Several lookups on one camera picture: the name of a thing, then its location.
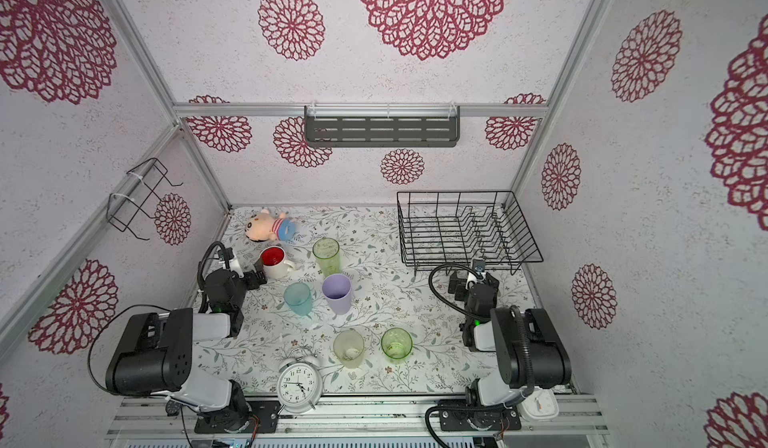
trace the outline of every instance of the alarm clock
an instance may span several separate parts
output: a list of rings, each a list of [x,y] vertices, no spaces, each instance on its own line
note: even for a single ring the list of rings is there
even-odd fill
[[[287,358],[280,364],[277,399],[286,411],[299,414],[315,407],[322,396],[322,378],[317,370],[318,365],[320,362],[311,355],[298,360]]]

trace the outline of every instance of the clock face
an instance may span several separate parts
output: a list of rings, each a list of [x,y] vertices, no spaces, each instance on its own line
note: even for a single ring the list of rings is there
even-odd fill
[[[283,402],[301,404],[312,399],[320,380],[317,373],[304,364],[288,366],[280,377],[277,391]]]

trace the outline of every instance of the wire basket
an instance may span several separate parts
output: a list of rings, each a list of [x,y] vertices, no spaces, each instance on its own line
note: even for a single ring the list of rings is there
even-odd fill
[[[397,220],[400,256],[414,273],[473,259],[514,273],[544,261],[510,191],[398,192]]]

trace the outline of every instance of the floral tablecloth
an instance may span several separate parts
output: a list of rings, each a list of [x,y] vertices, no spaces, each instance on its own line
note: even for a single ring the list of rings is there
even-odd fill
[[[222,241],[238,256],[254,262],[276,242],[251,242],[245,224],[263,207],[238,208]],[[297,270],[250,291],[245,322],[237,338],[203,342],[193,348],[197,364],[217,376],[238,381],[246,393],[276,389],[278,364],[293,348],[306,346],[320,358],[326,393],[456,393],[475,378],[496,370],[494,354],[472,353],[462,344],[458,324],[463,315],[437,300],[427,285],[428,272],[400,260],[395,207],[267,207],[285,211],[298,224],[293,239],[280,244]],[[352,280],[355,299],[346,315],[335,315],[322,298],[322,274],[312,256],[312,245],[323,236],[339,241],[342,270]],[[492,271],[501,281],[499,304],[533,307],[521,271]],[[309,316],[298,317],[283,303],[285,287],[303,281],[312,288]],[[436,276],[436,287],[447,293],[448,277]],[[380,339],[392,327],[408,330],[413,351],[401,364],[390,363]],[[332,353],[333,338],[354,328],[365,339],[361,366],[349,370]]]

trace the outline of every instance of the white lid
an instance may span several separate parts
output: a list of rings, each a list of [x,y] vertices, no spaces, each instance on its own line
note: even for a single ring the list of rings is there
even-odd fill
[[[528,421],[551,420],[560,413],[558,401],[552,390],[536,388],[534,392],[518,405],[520,415]]]

